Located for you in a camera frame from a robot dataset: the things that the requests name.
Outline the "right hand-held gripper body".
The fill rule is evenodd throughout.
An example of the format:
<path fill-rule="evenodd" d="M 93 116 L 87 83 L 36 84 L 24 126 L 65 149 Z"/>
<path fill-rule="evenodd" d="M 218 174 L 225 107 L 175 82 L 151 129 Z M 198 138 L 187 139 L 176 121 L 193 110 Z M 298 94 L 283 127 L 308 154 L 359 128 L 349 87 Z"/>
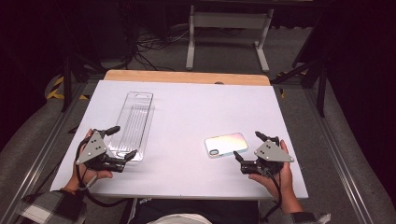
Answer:
<path fill-rule="evenodd" d="M 254 151 L 255 161 L 240 158 L 240 170 L 244 175 L 258 174 L 268 178 L 280 172 L 285 162 L 294 162 L 294 158 L 271 140 L 265 141 Z"/>

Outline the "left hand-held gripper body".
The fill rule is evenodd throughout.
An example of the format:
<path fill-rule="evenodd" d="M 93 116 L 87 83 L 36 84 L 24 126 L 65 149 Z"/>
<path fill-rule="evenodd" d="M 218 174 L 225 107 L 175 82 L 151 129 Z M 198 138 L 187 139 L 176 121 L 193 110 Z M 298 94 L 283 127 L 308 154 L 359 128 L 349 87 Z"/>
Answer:
<path fill-rule="evenodd" d="M 105 136 L 94 130 L 92 135 L 82 141 L 85 146 L 82 152 L 78 152 L 76 165 L 84 164 L 88 169 L 95 171 L 110 171 L 122 173 L 126 160 L 112 158 L 107 154 L 108 147 L 105 144 Z"/>

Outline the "smartphone with iridescent case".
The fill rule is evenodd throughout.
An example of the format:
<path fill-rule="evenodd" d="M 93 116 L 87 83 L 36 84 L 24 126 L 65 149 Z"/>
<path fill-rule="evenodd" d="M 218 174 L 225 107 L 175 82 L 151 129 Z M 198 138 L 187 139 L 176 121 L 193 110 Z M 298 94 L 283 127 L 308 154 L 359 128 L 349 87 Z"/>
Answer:
<path fill-rule="evenodd" d="M 206 138 L 205 148 L 211 158 L 228 156 L 248 149 L 248 143 L 241 133 L 231 133 Z"/>

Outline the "clear plastic packaging tray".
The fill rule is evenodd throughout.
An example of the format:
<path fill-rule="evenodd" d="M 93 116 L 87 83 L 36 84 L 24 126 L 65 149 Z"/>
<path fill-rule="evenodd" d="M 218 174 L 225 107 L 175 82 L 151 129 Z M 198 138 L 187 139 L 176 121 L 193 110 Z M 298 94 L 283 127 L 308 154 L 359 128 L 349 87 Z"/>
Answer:
<path fill-rule="evenodd" d="M 127 94 L 117 120 L 120 130 L 109 141 L 109 149 L 116 158 L 123 159 L 136 151 L 133 161 L 143 160 L 154 109 L 151 92 L 130 91 Z"/>

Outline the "person's left hand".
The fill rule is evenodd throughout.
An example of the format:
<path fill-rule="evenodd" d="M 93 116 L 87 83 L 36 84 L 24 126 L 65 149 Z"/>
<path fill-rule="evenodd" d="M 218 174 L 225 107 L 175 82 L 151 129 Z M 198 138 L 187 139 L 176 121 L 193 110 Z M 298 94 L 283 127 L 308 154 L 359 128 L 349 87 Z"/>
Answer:
<path fill-rule="evenodd" d="M 84 164 L 79 165 L 78 169 L 80 175 L 77 174 L 77 167 L 73 166 L 73 173 L 67 184 L 64 186 L 64 190 L 66 190 L 67 192 L 76 194 L 80 183 L 93 184 L 99 179 L 113 177 L 113 174 L 109 171 L 90 170 Z"/>

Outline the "person's right hand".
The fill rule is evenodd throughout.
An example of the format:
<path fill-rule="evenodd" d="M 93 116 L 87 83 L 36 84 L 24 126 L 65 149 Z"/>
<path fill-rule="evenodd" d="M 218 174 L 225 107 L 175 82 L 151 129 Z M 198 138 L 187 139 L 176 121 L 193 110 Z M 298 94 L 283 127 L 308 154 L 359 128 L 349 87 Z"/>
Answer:
<path fill-rule="evenodd" d="M 262 176 L 251 174 L 248 176 L 249 179 L 258 182 L 259 184 L 266 187 L 268 192 L 277 200 L 283 202 L 284 200 L 296 199 L 297 197 L 293 190 L 293 181 L 292 181 L 292 172 L 290 169 L 290 164 L 285 162 L 283 168 L 280 173 L 275 176 L 275 180 L 280 187 L 280 190 L 277 190 L 276 184 L 273 180 Z"/>

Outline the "white table board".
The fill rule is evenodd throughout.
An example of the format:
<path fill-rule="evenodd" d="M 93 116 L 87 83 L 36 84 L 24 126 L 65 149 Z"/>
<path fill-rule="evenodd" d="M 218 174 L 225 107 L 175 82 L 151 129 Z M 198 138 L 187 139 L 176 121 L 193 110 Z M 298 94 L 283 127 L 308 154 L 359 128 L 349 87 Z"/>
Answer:
<path fill-rule="evenodd" d="M 290 139 L 275 91 L 270 86 L 180 84 L 102 80 L 52 182 L 63 187 L 72 174 L 78 144 L 90 128 L 117 123 L 126 95 L 153 95 L 154 113 L 142 161 L 129 162 L 122 173 L 97 181 L 91 192 L 109 197 L 261 200 L 262 185 L 240 171 L 232 155 L 212 159 L 205 140 L 230 133 L 244 135 L 254 159 L 262 141 L 257 133 Z"/>

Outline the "black tripod stand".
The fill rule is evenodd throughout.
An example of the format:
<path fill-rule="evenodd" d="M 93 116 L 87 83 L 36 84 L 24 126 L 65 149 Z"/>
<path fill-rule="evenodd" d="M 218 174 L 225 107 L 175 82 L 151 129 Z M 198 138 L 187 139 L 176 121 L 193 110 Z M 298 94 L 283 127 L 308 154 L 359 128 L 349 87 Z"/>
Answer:
<path fill-rule="evenodd" d="M 72 103 L 72 77 L 75 77 L 78 83 L 87 82 L 89 79 L 88 65 L 94 72 L 105 74 L 106 69 L 99 63 L 79 55 L 76 53 L 67 53 L 64 56 L 63 72 L 64 77 L 64 105 L 62 111 L 65 112 Z"/>

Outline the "yellow black hazard tape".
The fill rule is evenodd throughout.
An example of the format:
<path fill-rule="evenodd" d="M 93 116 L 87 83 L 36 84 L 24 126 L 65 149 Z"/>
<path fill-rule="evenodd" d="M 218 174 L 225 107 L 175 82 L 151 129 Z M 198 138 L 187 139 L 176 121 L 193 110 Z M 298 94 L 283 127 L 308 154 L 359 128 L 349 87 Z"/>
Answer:
<path fill-rule="evenodd" d="M 64 95 L 61 93 L 58 93 L 59 88 L 61 87 L 61 85 L 64 83 L 64 77 L 59 76 L 56 81 L 54 82 L 52 88 L 50 89 L 48 95 L 47 95 L 47 99 L 64 99 Z M 91 96 L 89 94 L 81 94 L 79 96 L 80 100 L 90 100 Z"/>

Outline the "person's black clothed lap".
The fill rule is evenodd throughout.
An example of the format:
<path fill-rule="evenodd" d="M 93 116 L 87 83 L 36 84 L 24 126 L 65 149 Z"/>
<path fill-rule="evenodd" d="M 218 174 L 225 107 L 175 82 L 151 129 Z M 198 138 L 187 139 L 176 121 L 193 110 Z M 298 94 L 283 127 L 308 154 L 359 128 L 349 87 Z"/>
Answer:
<path fill-rule="evenodd" d="M 126 204 L 120 224 L 149 224 L 176 214 L 200 215 L 212 224 L 259 224 L 260 212 L 257 201 L 138 198 Z"/>

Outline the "black metal stand legs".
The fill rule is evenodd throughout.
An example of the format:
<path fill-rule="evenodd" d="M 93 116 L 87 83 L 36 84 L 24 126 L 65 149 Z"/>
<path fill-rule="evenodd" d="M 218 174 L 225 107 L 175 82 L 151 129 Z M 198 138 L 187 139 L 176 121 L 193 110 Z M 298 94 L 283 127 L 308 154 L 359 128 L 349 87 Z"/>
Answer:
<path fill-rule="evenodd" d="M 305 75 L 300 80 L 300 85 L 303 89 L 311 89 L 313 85 L 318 82 L 318 96 L 317 96 L 317 110 L 322 118 L 324 115 L 324 100 L 327 81 L 327 69 L 323 60 L 304 63 L 287 73 L 281 72 L 280 76 L 270 81 L 271 84 L 281 84 L 284 81 L 300 75 L 305 72 Z"/>

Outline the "aluminium floor rail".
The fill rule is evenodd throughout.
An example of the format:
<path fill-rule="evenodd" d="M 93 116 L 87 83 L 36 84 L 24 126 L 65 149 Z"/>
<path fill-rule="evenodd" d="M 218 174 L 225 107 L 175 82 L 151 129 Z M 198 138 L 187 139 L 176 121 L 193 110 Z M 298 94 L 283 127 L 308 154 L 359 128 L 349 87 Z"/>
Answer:
<path fill-rule="evenodd" d="M 38 109 L 0 152 L 0 224 L 13 224 L 21 197 L 46 191 L 56 175 L 96 87 L 73 85 L 72 103 L 51 98 Z"/>
<path fill-rule="evenodd" d="M 346 191 L 346 195 L 351 202 L 351 205 L 360 224 L 374 224 L 368 208 L 363 198 L 361 197 L 361 193 L 356 185 L 356 182 L 352 177 L 344 158 L 342 157 L 338 145 L 335 142 L 335 138 L 328 125 L 328 122 L 318 112 L 315 94 L 311 90 L 304 90 L 304 95 L 309 103 L 309 106 L 313 110 L 316 121 L 321 129 L 322 135 L 326 139 L 328 151 L 330 157 L 332 158 L 332 163 L 334 164 L 335 169 L 341 179 L 343 187 Z"/>

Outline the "white metal stand frame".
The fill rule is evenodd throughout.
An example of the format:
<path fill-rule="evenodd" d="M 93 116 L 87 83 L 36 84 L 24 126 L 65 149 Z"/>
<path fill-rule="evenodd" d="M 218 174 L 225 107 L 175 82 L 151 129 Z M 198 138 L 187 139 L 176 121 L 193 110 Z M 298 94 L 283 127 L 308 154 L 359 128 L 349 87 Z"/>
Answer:
<path fill-rule="evenodd" d="M 191 71 L 194 64 L 195 29 L 196 28 L 234 28 L 261 30 L 261 37 L 254 42 L 254 47 L 262 71 L 270 71 L 269 64 L 264 54 L 263 46 L 267 37 L 270 24 L 274 15 L 273 9 L 268 9 L 262 14 L 225 13 L 225 12 L 197 12 L 191 6 L 189 16 L 189 45 L 186 59 L 186 69 Z"/>

